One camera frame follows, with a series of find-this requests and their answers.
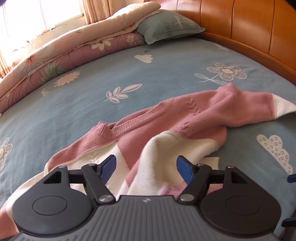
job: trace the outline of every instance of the ribbed neckline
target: ribbed neckline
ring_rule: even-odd
[[[151,110],[148,110],[146,113],[128,120],[114,128],[110,129],[108,127],[108,123],[99,122],[99,124],[95,127],[96,131],[100,133],[106,139],[116,139],[131,130],[139,128],[152,120],[156,119],[157,117],[166,113],[172,104],[173,98],[160,102],[157,106],[153,107]]]

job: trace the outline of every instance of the sweater sleeve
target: sweater sleeve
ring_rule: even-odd
[[[218,88],[210,102],[221,123],[228,127],[271,121],[296,112],[295,104],[277,95],[242,91],[232,83]]]
[[[193,122],[205,127],[238,127],[246,124],[275,120],[296,112],[296,105],[272,93],[255,93],[236,89],[233,83],[216,91],[195,94],[198,115]]]

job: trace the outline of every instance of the blue pillow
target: blue pillow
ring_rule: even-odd
[[[181,38],[198,34],[205,30],[196,22],[169,10],[159,10],[160,13],[146,18],[136,31],[145,37],[147,44],[162,39]]]

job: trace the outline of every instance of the white cuff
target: white cuff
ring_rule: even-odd
[[[279,118],[285,114],[296,112],[296,105],[290,101],[287,101],[277,95],[273,94],[275,118]]]

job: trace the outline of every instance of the window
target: window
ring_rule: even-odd
[[[12,54],[43,31],[82,13],[80,0],[7,0],[0,8],[1,51]]]

